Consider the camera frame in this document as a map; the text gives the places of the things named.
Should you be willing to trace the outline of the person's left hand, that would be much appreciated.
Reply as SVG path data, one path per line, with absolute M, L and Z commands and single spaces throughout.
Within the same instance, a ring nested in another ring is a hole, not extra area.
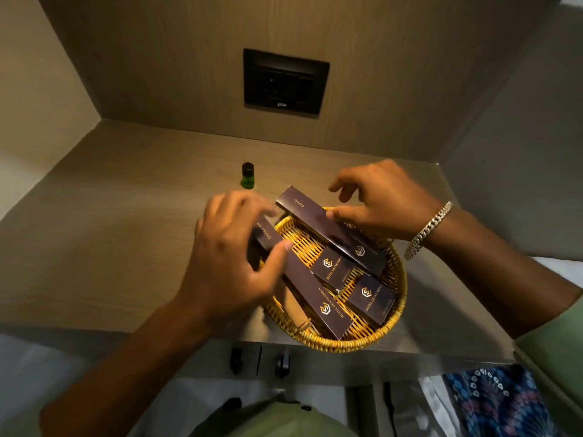
M 251 190 L 213 196 L 197 220 L 191 258 L 176 301 L 208 334 L 237 322 L 272 298 L 261 291 L 261 269 L 247 260 L 252 229 L 274 206 Z

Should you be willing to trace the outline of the person's right hand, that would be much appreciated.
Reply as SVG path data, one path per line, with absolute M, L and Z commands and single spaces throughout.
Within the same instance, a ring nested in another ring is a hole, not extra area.
M 354 226 L 383 238 L 411 241 L 443 207 L 393 160 L 345 168 L 329 190 L 340 192 L 345 183 L 360 186 L 361 202 L 354 194 L 348 203 L 338 206 L 367 207 L 370 224 Z

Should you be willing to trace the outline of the long dark comb box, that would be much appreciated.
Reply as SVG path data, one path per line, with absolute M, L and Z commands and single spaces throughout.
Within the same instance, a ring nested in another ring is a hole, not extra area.
M 381 277 L 388 259 L 375 242 L 356 228 L 327 217 L 327 210 L 290 185 L 276 205 L 299 220 L 320 241 L 344 254 L 368 274 Z

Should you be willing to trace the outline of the long dark dental kit box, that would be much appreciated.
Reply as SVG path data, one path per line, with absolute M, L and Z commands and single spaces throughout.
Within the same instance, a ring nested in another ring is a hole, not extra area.
M 267 259 L 283 237 L 273 225 L 260 216 L 252 229 L 251 242 L 261 259 Z M 287 252 L 283 282 L 290 289 L 303 311 L 311 318 L 321 336 L 340 340 L 353 324 L 348 313 L 302 263 L 293 250 Z

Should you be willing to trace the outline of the person's right forearm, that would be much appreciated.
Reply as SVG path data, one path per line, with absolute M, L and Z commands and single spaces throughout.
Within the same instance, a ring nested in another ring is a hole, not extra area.
M 516 339 L 573 306 L 583 289 L 452 208 L 423 242 Z

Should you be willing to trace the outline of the person's left forearm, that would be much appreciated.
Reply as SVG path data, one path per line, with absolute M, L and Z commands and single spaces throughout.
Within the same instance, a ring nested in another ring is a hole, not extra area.
M 210 336 L 212 305 L 177 297 L 40 412 L 43 437 L 127 437 Z

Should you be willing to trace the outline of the tan paper packet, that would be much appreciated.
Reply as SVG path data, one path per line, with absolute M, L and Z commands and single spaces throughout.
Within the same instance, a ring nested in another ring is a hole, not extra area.
M 292 333 L 303 333 L 314 327 L 311 318 L 283 280 L 275 286 L 273 303 L 283 312 L 282 316 Z

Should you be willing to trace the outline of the small dark amenity box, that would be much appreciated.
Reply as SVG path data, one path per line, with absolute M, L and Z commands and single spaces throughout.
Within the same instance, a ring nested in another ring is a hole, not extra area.
M 387 321 L 397 294 L 368 274 L 363 274 L 346 299 L 346 305 L 372 328 L 379 329 Z
M 328 290 L 340 294 L 355 268 L 356 264 L 352 260 L 330 247 L 325 247 L 310 271 Z

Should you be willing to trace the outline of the yellow wicker basket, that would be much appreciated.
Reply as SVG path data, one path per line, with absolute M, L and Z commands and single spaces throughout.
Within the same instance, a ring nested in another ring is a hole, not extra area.
M 295 244 L 293 251 L 307 266 L 313 265 L 317 254 L 324 250 L 324 243 L 317 240 L 315 235 L 311 234 L 299 219 L 288 213 L 274 227 L 284 239 L 293 241 Z M 407 273 L 402 258 L 393 245 L 393 240 L 375 235 L 369 236 L 369 239 L 387 254 L 387 265 L 379 280 L 396 294 L 396 301 L 392 304 L 388 317 L 382 326 L 373 327 L 362 315 L 355 313 L 346 305 L 358 279 L 364 275 L 363 269 L 359 266 L 349 276 L 343 291 L 334 296 L 339 305 L 347 309 L 353 322 L 341 340 L 324 338 L 313 324 L 301 331 L 295 326 L 292 318 L 285 312 L 276 296 L 264 306 L 265 315 L 269 316 L 291 338 L 314 350 L 323 352 L 354 352 L 372 345 L 386 336 L 395 327 L 404 312 L 407 300 Z

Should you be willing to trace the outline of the blue patterned cloth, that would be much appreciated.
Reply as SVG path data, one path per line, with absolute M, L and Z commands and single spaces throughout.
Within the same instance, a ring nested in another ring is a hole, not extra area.
M 462 437 L 564 437 L 518 364 L 445 374 Z

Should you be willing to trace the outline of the green shirt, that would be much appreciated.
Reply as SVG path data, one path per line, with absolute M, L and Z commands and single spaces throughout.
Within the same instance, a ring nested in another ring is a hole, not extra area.
M 583 296 L 558 318 L 514 341 L 520 366 L 533 377 L 550 417 L 564 437 L 583 437 Z M 446 418 L 458 419 L 448 390 L 430 397 Z M 462 437 L 461 426 L 452 437 Z M 244 407 L 229 399 L 188 437 L 358 437 L 313 406 L 277 395 Z

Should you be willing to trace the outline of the black wall switch panel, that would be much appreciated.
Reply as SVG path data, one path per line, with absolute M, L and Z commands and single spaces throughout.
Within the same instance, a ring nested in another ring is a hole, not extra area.
M 245 48 L 244 104 L 317 117 L 330 67 L 325 61 Z

